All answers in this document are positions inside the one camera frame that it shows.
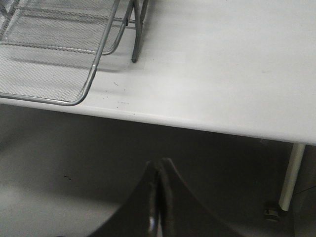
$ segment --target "desk surface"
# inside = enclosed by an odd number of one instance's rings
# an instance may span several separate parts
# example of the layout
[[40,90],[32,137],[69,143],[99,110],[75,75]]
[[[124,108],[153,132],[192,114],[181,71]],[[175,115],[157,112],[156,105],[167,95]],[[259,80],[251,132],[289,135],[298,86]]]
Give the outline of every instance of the desk surface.
[[73,107],[0,103],[316,144],[316,1],[151,0]]

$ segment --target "white desk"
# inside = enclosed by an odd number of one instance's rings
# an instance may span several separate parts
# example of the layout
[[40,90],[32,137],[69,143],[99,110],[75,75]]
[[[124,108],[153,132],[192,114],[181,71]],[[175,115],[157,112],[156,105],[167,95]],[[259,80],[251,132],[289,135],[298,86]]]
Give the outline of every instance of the white desk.
[[316,1],[151,0],[74,107],[0,103],[316,144]]

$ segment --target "mesh letter tray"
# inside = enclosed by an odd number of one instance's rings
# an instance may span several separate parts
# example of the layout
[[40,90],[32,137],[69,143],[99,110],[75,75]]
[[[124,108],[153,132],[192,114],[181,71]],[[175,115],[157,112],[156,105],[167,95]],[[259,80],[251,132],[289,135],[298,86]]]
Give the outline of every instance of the mesh letter tray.
[[134,10],[136,62],[148,0],[0,0],[0,97],[76,105]]

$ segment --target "metal desk organizer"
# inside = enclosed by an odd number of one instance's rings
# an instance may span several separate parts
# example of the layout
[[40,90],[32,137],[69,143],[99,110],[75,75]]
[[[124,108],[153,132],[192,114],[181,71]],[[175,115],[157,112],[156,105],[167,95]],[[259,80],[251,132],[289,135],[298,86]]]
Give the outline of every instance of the metal desk organizer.
[[[148,0],[0,0],[0,97],[76,105],[102,55],[135,23],[140,52]],[[134,10],[135,20],[130,17]]]

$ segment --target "desk leg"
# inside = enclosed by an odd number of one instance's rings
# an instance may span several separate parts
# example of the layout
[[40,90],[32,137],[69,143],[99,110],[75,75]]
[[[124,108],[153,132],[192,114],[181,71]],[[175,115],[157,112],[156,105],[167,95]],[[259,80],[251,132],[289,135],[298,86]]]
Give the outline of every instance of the desk leg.
[[283,183],[283,188],[281,192],[281,196],[279,199],[279,206],[283,211],[288,211],[298,175],[298,171],[301,166],[301,161],[303,158],[305,150],[305,144],[298,144],[294,143],[292,152],[291,152],[291,157],[288,163],[284,183]]

